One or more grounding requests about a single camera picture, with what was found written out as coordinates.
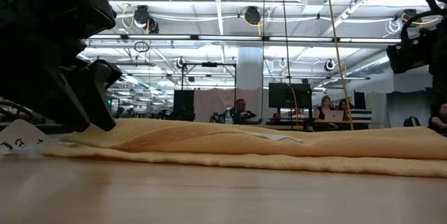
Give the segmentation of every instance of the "man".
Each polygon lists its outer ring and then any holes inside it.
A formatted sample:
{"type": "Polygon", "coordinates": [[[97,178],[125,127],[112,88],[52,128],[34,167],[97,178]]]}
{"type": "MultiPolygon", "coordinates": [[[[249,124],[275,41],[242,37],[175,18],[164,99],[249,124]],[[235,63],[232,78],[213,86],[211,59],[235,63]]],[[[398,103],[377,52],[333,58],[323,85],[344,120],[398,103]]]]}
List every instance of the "man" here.
{"type": "Polygon", "coordinates": [[[256,117],[256,114],[250,111],[246,111],[245,107],[247,104],[245,103],[245,100],[238,99],[236,100],[236,108],[231,109],[231,114],[233,116],[233,123],[234,124],[244,124],[244,125],[255,125],[260,124],[262,122],[262,119],[259,119],[257,121],[250,121],[249,119],[256,117]]]}
{"type": "Polygon", "coordinates": [[[437,111],[433,111],[428,121],[428,128],[439,134],[447,135],[447,103],[443,103],[437,111]]]}

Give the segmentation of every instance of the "water bottle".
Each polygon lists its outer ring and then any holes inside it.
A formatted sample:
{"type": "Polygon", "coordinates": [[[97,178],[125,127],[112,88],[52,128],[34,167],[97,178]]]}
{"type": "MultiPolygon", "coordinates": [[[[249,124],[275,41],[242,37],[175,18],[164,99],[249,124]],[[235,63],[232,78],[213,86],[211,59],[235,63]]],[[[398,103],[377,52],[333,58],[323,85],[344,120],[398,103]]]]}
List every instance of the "water bottle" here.
{"type": "Polygon", "coordinates": [[[233,124],[233,118],[230,111],[226,111],[225,113],[225,124],[233,124]]]}

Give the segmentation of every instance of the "towel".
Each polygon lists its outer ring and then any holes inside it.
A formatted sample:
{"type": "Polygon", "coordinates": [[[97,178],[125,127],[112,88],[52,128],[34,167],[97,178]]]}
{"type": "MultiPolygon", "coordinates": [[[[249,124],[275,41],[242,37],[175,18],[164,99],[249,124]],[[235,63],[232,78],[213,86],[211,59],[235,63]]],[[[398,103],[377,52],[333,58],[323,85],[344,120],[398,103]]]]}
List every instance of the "towel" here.
{"type": "Polygon", "coordinates": [[[422,128],[326,133],[120,119],[60,137],[45,155],[275,170],[447,177],[447,139],[422,128]]]}

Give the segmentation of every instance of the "white curtain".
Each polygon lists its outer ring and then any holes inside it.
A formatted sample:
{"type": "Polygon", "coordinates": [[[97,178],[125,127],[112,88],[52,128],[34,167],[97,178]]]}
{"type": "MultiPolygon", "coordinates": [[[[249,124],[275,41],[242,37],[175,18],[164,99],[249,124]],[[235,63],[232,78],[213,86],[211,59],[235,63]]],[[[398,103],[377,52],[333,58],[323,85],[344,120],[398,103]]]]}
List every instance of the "white curtain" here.
{"type": "Polygon", "coordinates": [[[386,94],[365,92],[365,104],[372,111],[373,123],[369,125],[370,129],[390,127],[386,94]]]}

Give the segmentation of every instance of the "hair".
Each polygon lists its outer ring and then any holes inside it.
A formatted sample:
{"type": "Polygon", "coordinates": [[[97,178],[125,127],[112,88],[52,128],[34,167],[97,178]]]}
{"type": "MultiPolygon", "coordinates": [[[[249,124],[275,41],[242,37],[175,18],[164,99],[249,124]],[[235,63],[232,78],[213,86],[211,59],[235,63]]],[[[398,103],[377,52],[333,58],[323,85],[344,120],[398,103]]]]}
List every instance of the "hair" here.
{"type": "MultiPolygon", "coordinates": [[[[346,103],[346,106],[348,105],[348,103],[346,102],[346,99],[343,98],[340,100],[340,102],[338,103],[338,110],[342,110],[342,103],[346,103]]],[[[352,109],[354,108],[353,104],[351,104],[351,101],[349,102],[349,107],[352,109]]]]}
{"type": "Polygon", "coordinates": [[[330,101],[330,97],[328,95],[324,95],[321,99],[321,107],[323,107],[324,101],[326,101],[326,99],[329,99],[329,101],[330,101]]]}

